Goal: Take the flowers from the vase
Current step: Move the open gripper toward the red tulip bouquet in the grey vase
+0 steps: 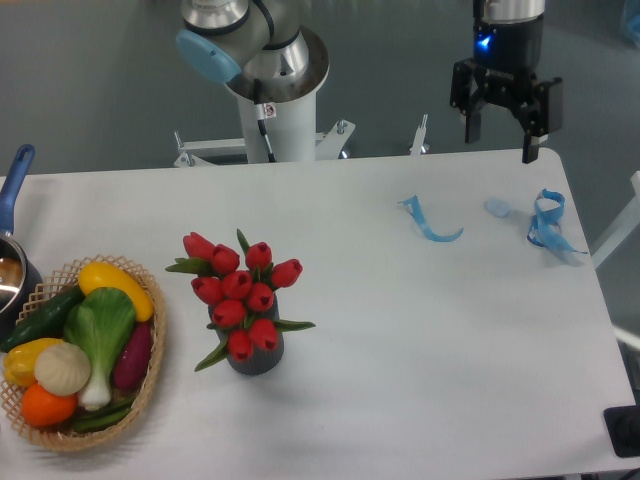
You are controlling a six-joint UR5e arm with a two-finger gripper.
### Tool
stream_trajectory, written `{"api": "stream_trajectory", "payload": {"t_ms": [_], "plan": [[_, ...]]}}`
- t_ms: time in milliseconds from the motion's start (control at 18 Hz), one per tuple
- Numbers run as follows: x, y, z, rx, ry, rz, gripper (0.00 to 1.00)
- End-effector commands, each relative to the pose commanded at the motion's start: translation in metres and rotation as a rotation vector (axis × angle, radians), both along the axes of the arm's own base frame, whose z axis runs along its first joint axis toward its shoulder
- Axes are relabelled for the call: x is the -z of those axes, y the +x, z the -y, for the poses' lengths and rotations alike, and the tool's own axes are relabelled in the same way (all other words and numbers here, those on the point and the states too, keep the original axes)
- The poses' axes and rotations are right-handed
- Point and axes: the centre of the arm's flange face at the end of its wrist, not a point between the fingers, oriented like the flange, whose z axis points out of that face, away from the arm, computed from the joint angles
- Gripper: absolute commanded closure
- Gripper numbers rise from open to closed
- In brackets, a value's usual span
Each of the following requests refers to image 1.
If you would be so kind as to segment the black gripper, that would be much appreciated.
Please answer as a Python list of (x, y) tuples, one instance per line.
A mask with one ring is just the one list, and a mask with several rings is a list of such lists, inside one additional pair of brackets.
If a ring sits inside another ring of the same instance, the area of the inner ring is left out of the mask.
[(453, 66), (450, 105), (465, 118), (465, 142), (481, 138), (481, 109), (505, 108), (524, 134), (522, 163), (538, 159), (542, 136), (563, 125), (563, 81), (543, 81), (535, 70), (540, 60), (544, 18), (515, 23), (477, 18), (473, 26), (473, 54)]

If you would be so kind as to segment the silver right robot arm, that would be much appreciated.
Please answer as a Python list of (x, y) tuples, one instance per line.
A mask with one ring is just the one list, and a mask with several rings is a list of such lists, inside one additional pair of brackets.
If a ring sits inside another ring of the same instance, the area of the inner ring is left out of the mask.
[(524, 147), (563, 124), (563, 80), (536, 75), (544, 28), (543, 1), (475, 1), (472, 56), (453, 66), (450, 105), (464, 117), (465, 141), (480, 139), (481, 109), (508, 110)]

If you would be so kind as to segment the silver robot arm blue cap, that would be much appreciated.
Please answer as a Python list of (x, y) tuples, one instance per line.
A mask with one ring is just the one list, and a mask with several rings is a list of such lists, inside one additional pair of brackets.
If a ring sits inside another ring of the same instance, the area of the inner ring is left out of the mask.
[(298, 1), (183, 1), (176, 46), (202, 77), (241, 98), (298, 100), (321, 88), (329, 72), (324, 42), (299, 13)]

